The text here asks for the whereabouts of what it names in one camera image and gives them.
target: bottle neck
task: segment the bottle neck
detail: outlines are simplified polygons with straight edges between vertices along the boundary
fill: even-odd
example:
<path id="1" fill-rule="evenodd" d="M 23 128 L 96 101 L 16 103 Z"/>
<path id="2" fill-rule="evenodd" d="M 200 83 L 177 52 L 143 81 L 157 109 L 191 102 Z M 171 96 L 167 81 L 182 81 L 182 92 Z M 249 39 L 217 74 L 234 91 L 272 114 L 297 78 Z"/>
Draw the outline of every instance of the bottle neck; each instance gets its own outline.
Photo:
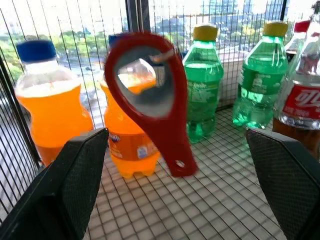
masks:
<path id="1" fill-rule="evenodd" d="M 48 59 L 40 62 L 25 62 L 24 68 L 28 74 L 43 74 L 56 70 L 58 63 L 56 58 Z"/>
<path id="2" fill-rule="evenodd" d="M 213 49 L 213 48 L 216 48 L 216 41 L 194 40 L 193 45 L 196 46 L 197 48 L 201 48 L 201 49 Z"/>
<path id="3" fill-rule="evenodd" d="M 262 41 L 264 41 L 265 43 L 270 43 L 270 44 L 283 44 L 284 37 L 283 36 L 262 35 Z"/>

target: red label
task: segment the red label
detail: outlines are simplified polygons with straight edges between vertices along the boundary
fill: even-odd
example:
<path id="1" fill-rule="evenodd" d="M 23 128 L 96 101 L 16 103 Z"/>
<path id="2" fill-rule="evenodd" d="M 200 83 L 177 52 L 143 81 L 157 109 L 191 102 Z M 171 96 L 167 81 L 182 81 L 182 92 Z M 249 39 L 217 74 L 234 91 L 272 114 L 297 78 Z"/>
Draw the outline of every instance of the red label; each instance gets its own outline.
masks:
<path id="1" fill-rule="evenodd" d="M 294 85 L 282 111 L 294 117 L 320 119 L 320 87 Z"/>

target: sprite bottle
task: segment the sprite bottle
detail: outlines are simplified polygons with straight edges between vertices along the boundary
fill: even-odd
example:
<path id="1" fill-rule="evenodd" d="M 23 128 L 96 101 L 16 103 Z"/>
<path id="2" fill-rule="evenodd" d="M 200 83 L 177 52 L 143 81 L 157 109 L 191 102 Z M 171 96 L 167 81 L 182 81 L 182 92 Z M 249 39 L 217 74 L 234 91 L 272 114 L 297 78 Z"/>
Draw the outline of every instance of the sprite bottle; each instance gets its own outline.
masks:
<path id="1" fill-rule="evenodd" d="M 218 28 L 197 26 L 193 45 L 183 59 L 188 83 L 187 133 L 191 143 L 209 137 L 215 130 L 215 111 L 224 69 L 216 51 Z"/>
<path id="2" fill-rule="evenodd" d="M 245 58 L 232 120 L 236 126 L 265 128 L 273 117 L 281 80 L 288 68 L 284 36 L 288 24 L 266 23 L 262 39 Z"/>

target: orange soda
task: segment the orange soda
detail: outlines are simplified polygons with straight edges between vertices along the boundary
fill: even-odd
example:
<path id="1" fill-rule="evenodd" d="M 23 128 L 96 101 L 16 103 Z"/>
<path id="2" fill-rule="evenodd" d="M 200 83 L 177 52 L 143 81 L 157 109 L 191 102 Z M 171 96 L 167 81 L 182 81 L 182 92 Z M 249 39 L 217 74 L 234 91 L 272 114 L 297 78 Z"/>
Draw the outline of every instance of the orange soda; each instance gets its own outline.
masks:
<path id="1" fill-rule="evenodd" d="M 58 65 L 51 41 L 25 41 L 16 47 L 25 73 L 15 95 L 31 114 L 30 134 L 48 166 L 68 140 L 92 130 L 93 123 L 80 103 L 80 80 Z"/>
<path id="2" fill-rule="evenodd" d="M 142 59 L 134 64 L 137 62 L 148 64 Z M 156 85 L 153 68 L 148 70 L 142 73 L 120 73 L 118 77 L 132 93 L 139 94 L 142 90 Z M 109 130 L 108 143 L 112 161 L 124 178 L 130 178 L 136 172 L 141 172 L 145 176 L 152 175 L 160 157 L 158 149 L 148 135 L 119 107 L 104 79 L 100 85 L 108 102 L 104 122 Z"/>

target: blue bottle cap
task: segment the blue bottle cap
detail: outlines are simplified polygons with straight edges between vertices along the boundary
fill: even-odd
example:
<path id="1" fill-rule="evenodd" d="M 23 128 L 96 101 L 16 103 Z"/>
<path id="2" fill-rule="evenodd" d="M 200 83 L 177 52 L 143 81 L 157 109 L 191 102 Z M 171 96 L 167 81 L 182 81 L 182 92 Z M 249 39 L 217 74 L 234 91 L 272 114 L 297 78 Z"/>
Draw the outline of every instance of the blue bottle cap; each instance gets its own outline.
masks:
<path id="1" fill-rule="evenodd" d="M 56 57 L 56 49 L 50 40 L 30 40 L 16 45 L 22 62 L 41 62 Z"/>

